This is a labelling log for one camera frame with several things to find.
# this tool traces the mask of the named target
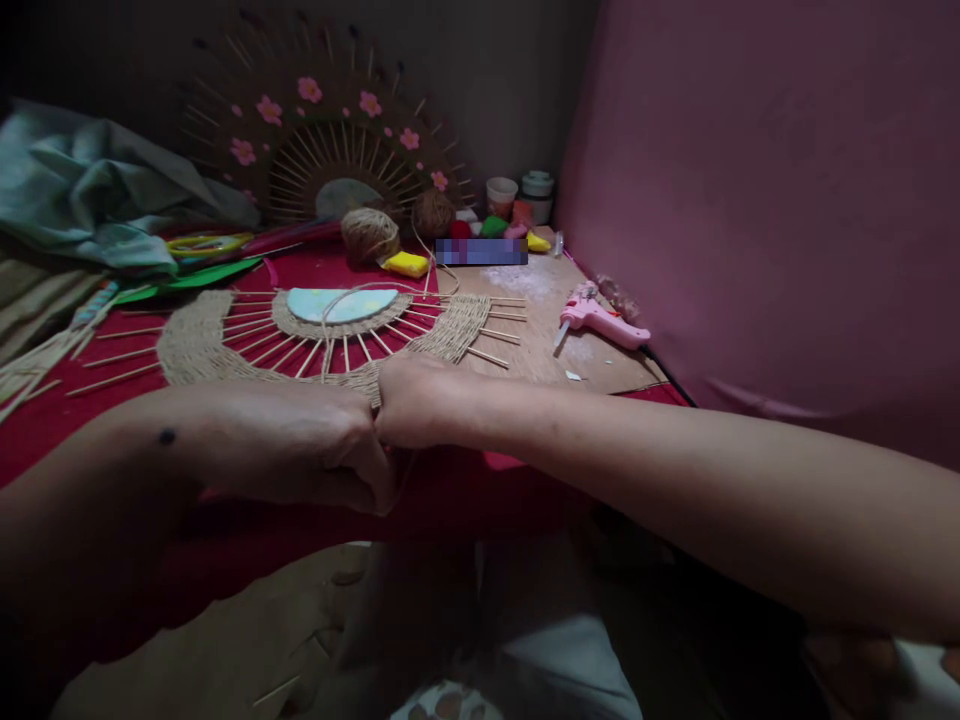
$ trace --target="forearm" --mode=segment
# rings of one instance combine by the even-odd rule
[[[31,632],[109,614],[153,572],[199,486],[144,407],[111,411],[0,492],[3,611]]]
[[[451,439],[514,455],[825,619],[960,638],[960,477],[780,423],[484,381]]]

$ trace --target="jute wall decor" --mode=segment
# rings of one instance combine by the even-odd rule
[[[240,11],[194,40],[196,72],[179,84],[180,130],[201,171],[247,193],[268,224],[340,219],[362,205],[409,216],[436,189],[475,204],[448,154],[459,137],[432,122],[426,97],[403,96],[402,63],[385,70],[351,26],[338,40],[302,11],[269,21]]]
[[[369,317],[335,324],[305,321],[291,312],[287,301],[286,290],[257,293],[207,290],[171,315],[155,346],[97,360],[84,367],[125,363],[134,358],[137,358],[134,362],[143,363],[143,356],[154,354],[155,361],[72,390],[67,395],[79,395],[161,369],[171,385],[209,380],[343,385],[362,393],[377,407],[380,404],[379,365],[395,352],[384,342],[385,333],[400,338],[403,349],[411,352],[430,353],[452,363],[470,353],[507,367],[504,360],[475,350],[471,345],[480,334],[519,344],[519,336],[489,330],[484,325],[489,317],[526,320],[525,314],[517,312],[522,311],[523,298],[398,293]],[[506,307],[494,308],[495,304]],[[146,339],[160,329],[145,328],[98,337],[142,334]],[[355,345],[362,349],[365,360],[359,367],[352,368],[348,350]],[[343,360],[342,371],[330,371],[334,358]]]

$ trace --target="hand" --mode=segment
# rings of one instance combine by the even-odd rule
[[[386,513],[393,471],[369,402],[333,385],[214,382],[172,387],[114,412],[151,423],[157,451],[206,487],[276,503]]]
[[[399,352],[380,365],[380,441],[404,448],[455,443],[454,420],[484,377],[427,353]]]

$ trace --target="yellow clay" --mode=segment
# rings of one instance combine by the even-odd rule
[[[533,230],[527,233],[527,250],[530,252],[550,252],[552,248],[550,243],[542,237],[533,234]]]
[[[401,251],[384,260],[381,267],[384,270],[392,270],[395,273],[419,279],[430,269],[430,261],[425,257]]]

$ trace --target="scissors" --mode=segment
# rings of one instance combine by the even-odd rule
[[[230,255],[253,240],[253,233],[234,235],[190,235],[167,240],[167,252],[183,260],[199,260]]]

